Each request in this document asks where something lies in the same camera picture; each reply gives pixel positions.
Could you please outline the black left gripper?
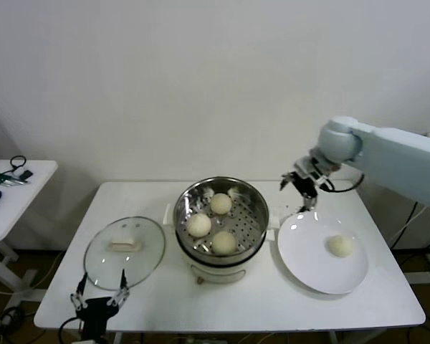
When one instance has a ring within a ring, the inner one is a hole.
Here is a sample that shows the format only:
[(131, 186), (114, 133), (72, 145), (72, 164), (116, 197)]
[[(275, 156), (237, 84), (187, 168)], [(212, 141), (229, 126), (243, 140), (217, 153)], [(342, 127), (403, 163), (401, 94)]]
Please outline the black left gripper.
[(130, 295), (125, 270), (122, 270), (119, 290), (111, 298), (99, 297), (86, 301), (83, 296), (86, 282), (87, 273), (84, 273), (70, 300), (76, 308), (77, 317), (83, 321), (82, 339), (103, 339), (108, 320), (117, 315), (118, 305), (123, 305)]

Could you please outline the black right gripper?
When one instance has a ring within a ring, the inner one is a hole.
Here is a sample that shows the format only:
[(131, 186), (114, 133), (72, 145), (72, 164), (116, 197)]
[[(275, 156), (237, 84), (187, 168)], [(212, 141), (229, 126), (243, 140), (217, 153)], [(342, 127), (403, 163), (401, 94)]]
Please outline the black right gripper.
[(316, 198), (313, 196), (317, 196), (314, 181), (311, 178), (302, 178), (296, 172), (287, 172), (282, 174), (279, 189), (283, 190), (290, 183), (293, 184), (303, 199), (303, 205), (298, 212), (305, 213), (314, 210)]

